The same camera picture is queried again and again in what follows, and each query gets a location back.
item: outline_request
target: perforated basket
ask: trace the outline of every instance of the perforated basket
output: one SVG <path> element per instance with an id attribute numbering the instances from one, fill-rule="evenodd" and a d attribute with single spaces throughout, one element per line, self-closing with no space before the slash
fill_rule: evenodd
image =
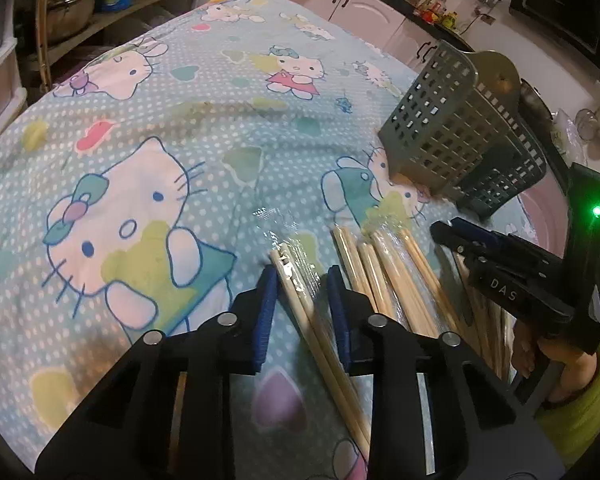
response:
<path id="1" fill-rule="evenodd" d="M 441 42 L 379 137 L 401 173 L 459 208 L 490 216 L 544 176 L 546 161 L 518 117 L 520 78 L 497 52 Z"/>

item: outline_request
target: dish rack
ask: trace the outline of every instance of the dish rack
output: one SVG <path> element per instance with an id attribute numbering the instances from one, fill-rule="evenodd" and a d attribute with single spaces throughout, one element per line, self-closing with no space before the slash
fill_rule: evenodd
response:
<path id="1" fill-rule="evenodd" d="M 380 129 L 390 176 L 401 173 L 489 217 L 546 171 L 518 117 L 519 99 L 520 77 L 506 56 L 441 42 Z"/>

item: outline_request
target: metal screw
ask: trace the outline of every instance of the metal screw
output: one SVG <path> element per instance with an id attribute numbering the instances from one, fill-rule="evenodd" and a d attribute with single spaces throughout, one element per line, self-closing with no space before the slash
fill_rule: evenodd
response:
<path id="1" fill-rule="evenodd" d="M 151 330 L 142 336 L 142 341 L 146 345 L 157 345 L 160 341 L 162 341 L 162 332 L 158 330 Z"/>
<path id="2" fill-rule="evenodd" d="M 233 312 L 223 312 L 218 316 L 218 323 L 222 326 L 231 326 L 234 325 L 238 321 L 238 316 L 236 316 Z"/>
<path id="3" fill-rule="evenodd" d="M 386 317 L 382 314 L 372 314 L 368 317 L 366 322 L 371 326 L 375 326 L 376 328 L 382 328 L 386 325 Z"/>
<path id="4" fill-rule="evenodd" d="M 449 346 L 458 346 L 462 340 L 455 332 L 445 332 L 442 335 L 442 341 Z"/>

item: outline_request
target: teal bow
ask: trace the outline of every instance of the teal bow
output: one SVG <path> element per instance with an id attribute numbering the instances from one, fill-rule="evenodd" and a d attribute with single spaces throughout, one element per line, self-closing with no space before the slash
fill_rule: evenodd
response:
<path id="1" fill-rule="evenodd" d="M 46 232 L 42 243 L 45 245 L 57 245 L 64 240 L 71 232 L 74 223 L 84 216 L 90 206 L 100 200 L 107 192 L 109 180 L 101 175 L 89 173 L 82 177 L 75 185 L 74 194 L 71 196 L 71 203 L 64 210 L 62 218 L 56 221 Z M 79 207 L 81 214 L 78 218 L 67 218 L 67 212 L 77 208 L 77 203 L 84 205 Z"/>

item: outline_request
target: cartoon eye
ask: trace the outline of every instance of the cartoon eye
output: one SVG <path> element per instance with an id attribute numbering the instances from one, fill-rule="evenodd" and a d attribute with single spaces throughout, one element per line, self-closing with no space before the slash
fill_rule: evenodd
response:
<path id="1" fill-rule="evenodd" d="M 82 254 L 84 254 L 87 258 L 91 258 L 93 256 L 93 244 L 90 241 L 82 242 Z"/>

